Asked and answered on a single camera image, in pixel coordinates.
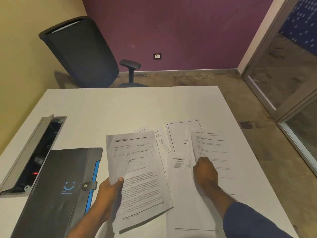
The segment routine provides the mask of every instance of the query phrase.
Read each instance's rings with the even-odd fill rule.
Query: purple wall
[[[141,71],[237,68],[273,0],[83,0],[116,60]],[[162,53],[153,60],[153,53]]]

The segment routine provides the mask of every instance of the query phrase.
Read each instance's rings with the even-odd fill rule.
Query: blue sleeve
[[[226,210],[223,228],[227,238],[292,238],[268,218],[239,202]]]

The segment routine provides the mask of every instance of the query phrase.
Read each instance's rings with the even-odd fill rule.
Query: electrical outlet
[[[153,54],[153,59],[154,59],[154,60],[162,59],[162,54],[161,54],[161,53],[154,53],[154,54]]]

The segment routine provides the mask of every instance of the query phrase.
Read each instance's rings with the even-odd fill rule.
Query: office chair
[[[119,75],[117,61],[96,23],[81,16],[62,22],[39,34],[80,88],[108,88]],[[134,70],[141,64],[123,59],[129,69],[129,83],[122,88],[148,87],[133,83]]]

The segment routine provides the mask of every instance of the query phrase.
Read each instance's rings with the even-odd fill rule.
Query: smiley logo
[[[64,186],[65,190],[71,190],[72,188],[74,188],[74,185],[71,188],[67,188],[66,186]]]

